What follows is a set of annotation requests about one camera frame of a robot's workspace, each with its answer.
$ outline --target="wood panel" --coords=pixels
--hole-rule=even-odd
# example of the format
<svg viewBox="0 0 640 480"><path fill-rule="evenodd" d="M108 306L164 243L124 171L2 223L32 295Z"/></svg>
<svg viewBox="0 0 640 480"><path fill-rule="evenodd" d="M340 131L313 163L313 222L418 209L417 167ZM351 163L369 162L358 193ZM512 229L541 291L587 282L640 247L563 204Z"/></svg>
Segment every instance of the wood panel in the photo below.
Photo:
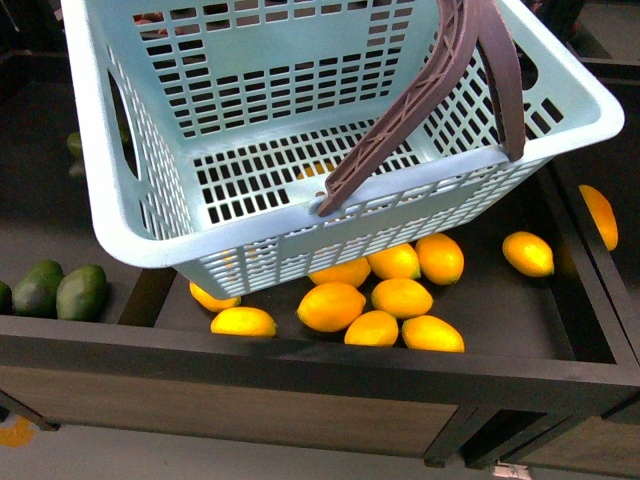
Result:
<svg viewBox="0 0 640 480"><path fill-rule="evenodd" d="M640 477L640 426L592 417L518 463Z"/></svg>
<svg viewBox="0 0 640 480"><path fill-rule="evenodd" d="M409 457L421 457L457 409L10 367L0 367L0 384L45 419L62 424Z"/></svg>

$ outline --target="plastic basket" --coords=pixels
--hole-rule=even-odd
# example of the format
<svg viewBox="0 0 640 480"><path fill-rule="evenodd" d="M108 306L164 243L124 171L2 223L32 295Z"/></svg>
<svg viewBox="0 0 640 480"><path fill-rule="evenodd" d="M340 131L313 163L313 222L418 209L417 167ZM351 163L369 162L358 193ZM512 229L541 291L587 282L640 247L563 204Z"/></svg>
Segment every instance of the plastic basket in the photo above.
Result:
<svg viewBox="0 0 640 480"><path fill-rule="evenodd" d="M429 58L435 1L63 1L98 240L125 263L242 295L469 222L553 156L617 134L613 96L520 0L498 5L528 65L524 156L511 162L499 145L476 52L451 94L320 217L327 170ZM137 25L142 14L160 21Z"/></svg>

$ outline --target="avocado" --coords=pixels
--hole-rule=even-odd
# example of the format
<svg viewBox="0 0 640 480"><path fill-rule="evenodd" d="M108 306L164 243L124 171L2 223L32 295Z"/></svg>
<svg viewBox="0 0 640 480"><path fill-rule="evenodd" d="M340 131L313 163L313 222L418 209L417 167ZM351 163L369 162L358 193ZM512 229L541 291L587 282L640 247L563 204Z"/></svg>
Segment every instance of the avocado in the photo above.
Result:
<svg viewBox="0 0 640 480"><path fill-rule="evenodd" d="M56 311L61 320L92 321L107 299L108 285L99 265L77 268L62 279L56 294Z"/></svg>
<svg viewBox="0 0 640 480"><path fill-rule="evenodd" d="M16 315L55 318L56 292L63 276L62 267L54 260L43 260L33 266L13 289Z"/></svg>
<svg viewBox="0 0 640 480"><path fill-rule="evenodd" d="M11 313L11 289L9 285L0 280L0 315Z"/></svg>

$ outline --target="lemon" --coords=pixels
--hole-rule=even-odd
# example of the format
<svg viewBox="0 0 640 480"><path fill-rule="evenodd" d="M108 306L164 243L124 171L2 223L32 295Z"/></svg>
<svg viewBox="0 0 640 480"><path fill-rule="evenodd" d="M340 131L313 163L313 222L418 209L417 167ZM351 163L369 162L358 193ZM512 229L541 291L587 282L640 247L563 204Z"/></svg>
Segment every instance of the lemon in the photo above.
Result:
<svg viewBox="0 0 640 480"><path fill-rule="evenodd" d="M371 267L367 259L358 258L319 272L310 273L309 278L316 285L329 282L343 282L358 288L364 283L370 273Z"/></svg>
<svg viewBox="0 0 640 480"><path fill-rule="evenodd" d="M618 224L609 200L589 185L580 185L580 192L607 250L614 250L618 246Z"/></svg>
<svg viewBox="0 0 640 480"><path fill-rule="evenodd" d="M420 278L418 254L408 243L367 256L371 270L382 280Z"/></svg>
<svg viewBox="0 0 640 480"><path fill-rule="evenodd" d="M398 339L398 321L381 310L360 315L349 326L344 336L347 345L391 347Z"/></svg>
<svg viewBox="0 0 640 480"><path fill-rule="evenodd" d="M275 337L277 325L271 315L253 307L232 307L211 322L211 333L247 337Z"/></svg>
<svg viewBox="0 0 640 480"><path fill-rule="evenodd" d="M553 252L547 242L529 232L515 232L502 242L502 253L520 273L529 277L553 274Z"/></svg>
<svg viewBox="0 0 640 480"><path fill-rule="evenodd" d="M415 280L392 278L376 285L371 302L375 309L404 319L427 313L433 306L433 297Z"/></svg>
<svg viewBox="0 0 640 480"><path fill-rule="evenodd" d="M416 253L422 274L437 285L451 285L460 280L464 255L458 244L444 233L421 238Z"/></svg>
<svg viewBox="0 0 640 480"><path fill-rule="evenodd" d="M195 298L200 305L213 313L221 312L227 308L237 307L241 302L241 297L232 297L228 300L218 300L193 282L189 282L189 292L191 292L191 296Z"/></svg>
<svg viewBox="0 0 640 480"><path fill-rule="evenodd" d="M366 298L356 287L342 282L318 285L300 301L296 314L302 323L318 332L337 332L360 316Z"/></svg>
<svg viewBox="0 0 640 480"><path fill-rule="evenodd" d="M464 353L464 339L460 332L433 315L405 320L402 339L408 348L414 350Z"/></svg>

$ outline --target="floor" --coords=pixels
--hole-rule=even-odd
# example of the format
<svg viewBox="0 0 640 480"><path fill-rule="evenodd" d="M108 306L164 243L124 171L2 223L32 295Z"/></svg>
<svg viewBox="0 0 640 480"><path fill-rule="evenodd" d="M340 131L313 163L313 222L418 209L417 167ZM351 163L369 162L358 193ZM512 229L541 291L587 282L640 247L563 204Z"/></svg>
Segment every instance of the floor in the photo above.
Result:
<svg viewBox="0 0 640 480"><path fill-rule="evenodd" d="M579 21L612 58L640 60L640 5L637 2L588 2Z"/></svg>
<svg viewBox="0 0 640 480"><path fill-rule="evenodd" d="M611 57L640 60L640 5L592 1L585 6L580 23ZM457 457L444 469L428 469L414 459L81 426L65 425L58 432L30 426L19 442L17 437L12 439L17 422L11 415L0 424L1 480L494 478L490 469L466 469ZM536 480L607 478L535 468L529 474Z"/></svg>

